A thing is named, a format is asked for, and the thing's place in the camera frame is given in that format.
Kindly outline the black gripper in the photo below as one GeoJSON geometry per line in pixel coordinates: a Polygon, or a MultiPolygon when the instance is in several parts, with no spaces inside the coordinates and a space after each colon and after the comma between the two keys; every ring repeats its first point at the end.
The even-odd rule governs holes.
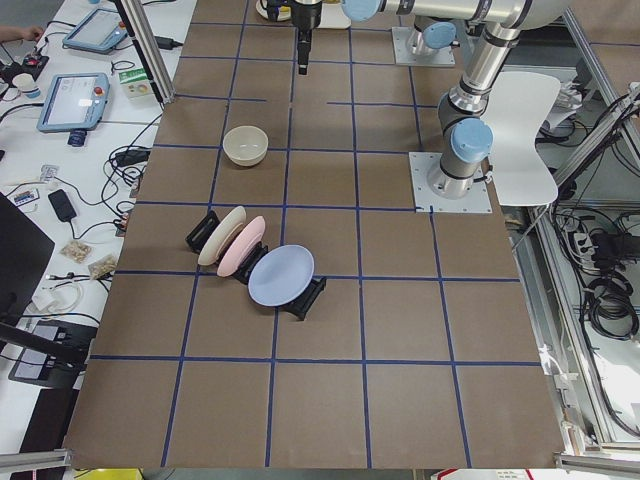
{"type": "Polygon", "coordinates": [[[321,22],[322,0],[293,0],[291,21],[299,30],[314,30],[321,22]]]}

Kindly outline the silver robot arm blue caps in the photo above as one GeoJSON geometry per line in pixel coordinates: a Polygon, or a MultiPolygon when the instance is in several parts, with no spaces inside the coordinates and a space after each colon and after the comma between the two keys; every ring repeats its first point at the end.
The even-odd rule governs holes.
{"type": "Polygon", "coordinates": [[[459,83],[441,99],[438,117],[444,149],[428,174],[431,190],[444,198],[464,197],[480,163],[491,152],[493,133],[480,116],[495,80],[523,30],[544,27],[560,17],[569,1],[343,1],[350,19],[367,21],[379,12],[483,22],[482,36],[459,83]]]}

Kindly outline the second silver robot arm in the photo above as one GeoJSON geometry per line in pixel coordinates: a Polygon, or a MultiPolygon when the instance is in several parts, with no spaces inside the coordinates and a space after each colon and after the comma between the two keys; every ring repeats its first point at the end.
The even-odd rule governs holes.
{"type": "Polygon", "coordinates": [[[456,27],[450,21],[416,16],[405,45],[412,55],[431,56],[449,47],[456,39],[456,34],[456,27]]]}

